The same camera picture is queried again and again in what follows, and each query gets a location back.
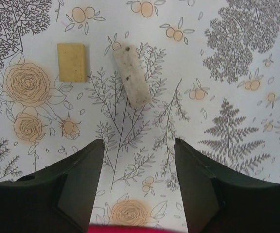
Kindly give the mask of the beige eraser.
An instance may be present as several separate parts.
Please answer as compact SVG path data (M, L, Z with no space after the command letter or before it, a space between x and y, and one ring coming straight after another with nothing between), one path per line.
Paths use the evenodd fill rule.
M118 67L121 81L132 108L140 108L151 102L149 84L141 68L136 47L123 44L113 52L114 60Z

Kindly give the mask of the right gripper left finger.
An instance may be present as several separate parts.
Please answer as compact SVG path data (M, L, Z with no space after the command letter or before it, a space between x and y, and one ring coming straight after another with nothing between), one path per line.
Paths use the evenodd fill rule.
M0 182L0 233L87 232L103 156L96 139L42 170Z

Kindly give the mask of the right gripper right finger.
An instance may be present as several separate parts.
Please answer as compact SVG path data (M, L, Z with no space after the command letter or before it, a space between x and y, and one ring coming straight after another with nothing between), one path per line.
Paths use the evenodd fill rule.
M280 184L252 178L175 141L175 165L191 233L280 233Z

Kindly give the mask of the tan small eraser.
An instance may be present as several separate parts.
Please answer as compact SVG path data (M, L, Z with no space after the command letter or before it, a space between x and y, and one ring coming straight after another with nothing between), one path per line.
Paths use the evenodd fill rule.
M81 43L58 43L58 68L61 82L87 80L86 47Z

